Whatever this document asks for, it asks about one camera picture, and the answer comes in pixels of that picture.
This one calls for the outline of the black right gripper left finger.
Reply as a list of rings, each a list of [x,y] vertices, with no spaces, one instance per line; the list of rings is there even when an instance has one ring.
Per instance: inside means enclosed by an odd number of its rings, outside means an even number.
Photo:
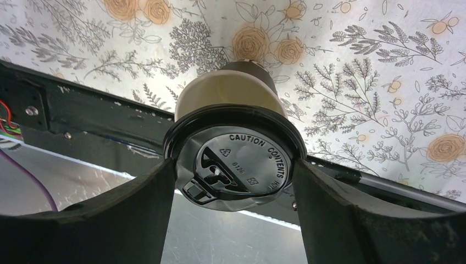
[[[174,163],[59,212],[1,217],[1,263],[160,263]]]

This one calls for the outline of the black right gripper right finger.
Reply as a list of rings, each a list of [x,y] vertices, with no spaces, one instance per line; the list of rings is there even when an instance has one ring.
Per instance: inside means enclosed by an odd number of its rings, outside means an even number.
[[[308,263],[465,263],[465,213],[395,205],[299,159],[293,189]]]

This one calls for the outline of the black plastic cup lid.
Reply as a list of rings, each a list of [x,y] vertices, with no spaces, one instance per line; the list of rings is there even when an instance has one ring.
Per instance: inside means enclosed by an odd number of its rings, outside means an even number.
[[[276,200],[306,156],[297,128],[263,107],[218,104],[178,119],[163,141],[175,185],[210,210],[242,211]]]

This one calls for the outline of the black paper coffee cup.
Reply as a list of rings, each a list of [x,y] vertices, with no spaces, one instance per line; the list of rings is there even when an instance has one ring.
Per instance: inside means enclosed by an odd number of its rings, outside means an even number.
[[[188,83],[176,103],[174,120],[206,106],[236,104],[263,107],[287,117],[273,78],[253,60],[237,60]]]

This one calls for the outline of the floral patterned table mat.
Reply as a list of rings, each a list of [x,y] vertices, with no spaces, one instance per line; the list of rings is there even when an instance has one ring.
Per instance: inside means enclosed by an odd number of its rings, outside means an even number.
[[[309,154],[465,202],[465,1],[1,1],[1,59],[169,112],[252,60]]]

